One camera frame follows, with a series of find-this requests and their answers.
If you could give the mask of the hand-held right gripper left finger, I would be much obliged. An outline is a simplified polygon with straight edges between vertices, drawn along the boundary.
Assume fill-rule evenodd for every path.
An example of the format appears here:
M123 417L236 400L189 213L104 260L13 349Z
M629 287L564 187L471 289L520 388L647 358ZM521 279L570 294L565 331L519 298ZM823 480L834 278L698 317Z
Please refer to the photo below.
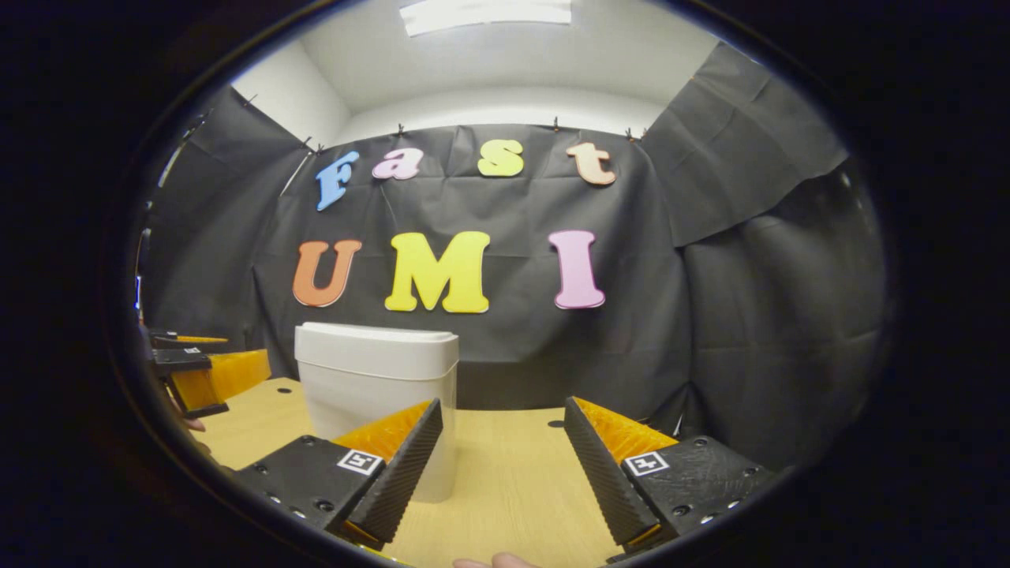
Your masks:
M277 510L379 552L392 543L443 434L438 398L335 439L300 435L231 477Z

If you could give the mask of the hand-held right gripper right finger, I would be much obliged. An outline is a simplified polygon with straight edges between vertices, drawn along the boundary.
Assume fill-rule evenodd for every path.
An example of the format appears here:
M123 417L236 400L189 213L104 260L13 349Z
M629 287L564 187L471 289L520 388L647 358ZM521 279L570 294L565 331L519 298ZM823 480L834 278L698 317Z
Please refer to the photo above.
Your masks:
M565 401L563 429L627 555L724 517L776 475L711 436L676 439L580 397Z

